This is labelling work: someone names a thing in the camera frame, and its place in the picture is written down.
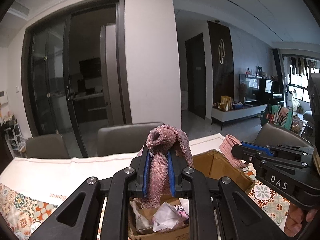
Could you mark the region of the right human hand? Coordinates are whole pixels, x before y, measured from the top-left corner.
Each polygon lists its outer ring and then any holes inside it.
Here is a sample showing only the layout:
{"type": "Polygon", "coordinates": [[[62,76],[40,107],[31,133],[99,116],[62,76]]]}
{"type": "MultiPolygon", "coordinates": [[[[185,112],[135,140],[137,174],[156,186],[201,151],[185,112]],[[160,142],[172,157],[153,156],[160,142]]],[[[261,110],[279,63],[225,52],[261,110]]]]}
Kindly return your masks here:
{"type": "Polygon", "coordinates": [[[309,210],[307,215],[304,211],[293,203],[290,203],[287,218],[284,226],[284,232],[288,237],[295,237],[297,233],[302,229],[302,222],[311,222],[316,213],[317,209],[309,210]]]}

